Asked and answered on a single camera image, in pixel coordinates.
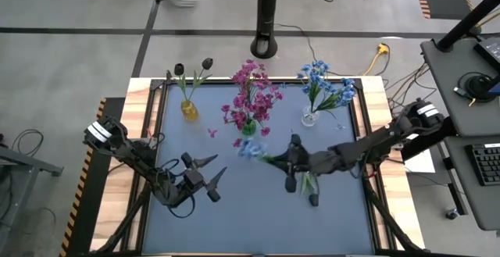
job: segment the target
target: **keyboard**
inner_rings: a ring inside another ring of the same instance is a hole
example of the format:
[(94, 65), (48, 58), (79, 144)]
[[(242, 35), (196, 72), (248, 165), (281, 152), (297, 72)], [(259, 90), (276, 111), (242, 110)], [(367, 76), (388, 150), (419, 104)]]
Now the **keyboard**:
[(500, 185), (500, 144), (467, 145), (466, 153), (481, 186)]

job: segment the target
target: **yellow vase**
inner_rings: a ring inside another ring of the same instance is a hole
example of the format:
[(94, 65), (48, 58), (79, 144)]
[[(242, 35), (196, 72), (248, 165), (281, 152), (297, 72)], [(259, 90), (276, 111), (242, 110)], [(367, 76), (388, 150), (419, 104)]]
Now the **yellow vase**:
[(198, 110), (191, 101), (183, 100), (180, 104), (180, 110), (187, 121), (195, 121), (199, 117)]

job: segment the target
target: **vase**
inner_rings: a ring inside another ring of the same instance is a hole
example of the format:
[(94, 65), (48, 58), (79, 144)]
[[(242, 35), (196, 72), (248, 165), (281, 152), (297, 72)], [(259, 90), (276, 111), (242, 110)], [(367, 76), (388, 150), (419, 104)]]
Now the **vase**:
[(198, 119), (198, 109), (193, 102), (188, 100), (183, 100), (180, 104), (180, 110), (187, 121), (195, 121)]
[(244, 136), (253, 136), (257, 131), (257, 122), (255, 120), (247, 120), (241, 132)]
[(302, 110), (302, 124), (305, 127), (313, 126), (316, 121), (320, 118), (320, 111), (311, 112), (311, 106), (308, 105)]

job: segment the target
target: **blue flower bunch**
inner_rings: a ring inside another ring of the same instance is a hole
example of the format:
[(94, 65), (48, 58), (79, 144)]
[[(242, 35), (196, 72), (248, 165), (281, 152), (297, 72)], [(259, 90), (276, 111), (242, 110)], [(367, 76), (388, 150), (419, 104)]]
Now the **blue flower bunch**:
[[(297, 73), (297, 78), (302, 80), (304, 87), (302, 92), (309, 96), (311, 101), (311, 112), (328, 111), (340, 106), (348, 105), (355, 95), (354, 80), (342, 78), (343, 86), (335, 88), (334, 84), (327, 81), (330, 65), (324, 61), (312, 62), (310, 65), (304, 65), (301, 73)], [(316, 97), (323, 91), (323, 100), (315, 108)]]
[(266, 155), (266, 149), (267, 145), (248, 138), (242, 141), (237, 155), (246, 159), (262, 158)]

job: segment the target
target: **gray floor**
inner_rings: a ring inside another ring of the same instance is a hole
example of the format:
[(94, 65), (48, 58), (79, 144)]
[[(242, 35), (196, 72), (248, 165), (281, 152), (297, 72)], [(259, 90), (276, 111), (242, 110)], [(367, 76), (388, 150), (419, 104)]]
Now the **gray floor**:
[[(480, 0), (472, 0), (476, 5)], [(152, 0), (0, 0), (0, 27), (124, 28), (145, 27)], [(176, 9), (162, 2), (155, 29), (251, 30), (255, 29), (256, 0), (199, 0), (195, 9)], [(444, 33), (455, 20), (426, 20), (417, 0), (278, 0), (277, 23), (306, 30), (358, 32)], [(500, 32), (500, 20), (485, 26)], [(250, 37), (153, 36), (142, 66), (142, 77), (163, 76), (182, 62), (188, 71), (198, 69), (205, 57), (213, 57), (212, 71), (228, 76), (251, 57)], [(274, 76), (293, 75), (313, 59), (304, 37), (278, 37), (279, 52), (264, 61)], [(318, 59), (331, 63), (338, 73), (366, 70), (377, 45), (391, 46), (391, 63), (384, 78), (404, 77), (423, 62), (419, 39), (311, 38)], [(65, 166), (60, 178), (42, 174), (23, 214), (24, 230), (15, 232), (4, 255), (55, 256), (59, 253), (66, 221), (84, 157), (84, 128), (94, 119), (102, 97), (124, 96), (141, 36), (89, 34), (0, 34), (0, 131), (6, 142), (26, 128), (45, 134), (39, 159)], [(383, 68), (383, 59), (373, 69)], [(434, 86), (428, 73), (422, 84)], [(428, 90), (413, 88), (407, 102)], [(429, 98), (445, 111), (438, 93)], [(455, 254), (496, 256), (500, 242), (494, 233), (479, 230), (472, 216), (454, 221), (443, 218), (452, 206), (448, 190), (422, 186), (410, 178), (423, 238), (429, 249)], [(40, 207), (57, 214), (51, 217)]]

